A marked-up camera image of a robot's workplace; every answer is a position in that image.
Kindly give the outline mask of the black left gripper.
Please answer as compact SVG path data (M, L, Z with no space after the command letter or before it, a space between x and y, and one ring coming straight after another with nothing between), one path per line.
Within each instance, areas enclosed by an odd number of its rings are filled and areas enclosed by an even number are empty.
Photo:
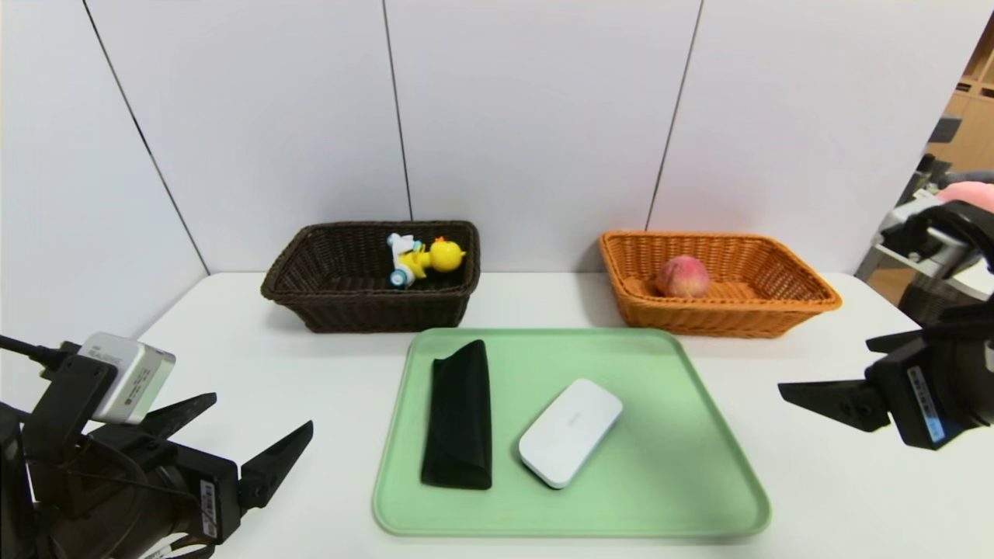
M242 464L167 441L217 402L205 393L150 411L134 427L86 436L61 470L82 486L74 512L49 512L57 558L210 558L242 519L263 509L314 435L305 422Z

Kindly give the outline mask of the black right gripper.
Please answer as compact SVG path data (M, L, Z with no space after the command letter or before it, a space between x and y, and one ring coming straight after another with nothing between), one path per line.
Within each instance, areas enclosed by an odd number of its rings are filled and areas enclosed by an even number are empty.
M907 446L939 450L969 429L992 425L992 340L919 328L874 337L881 358L866 380L780 383L785 402L876 432L892 421Z

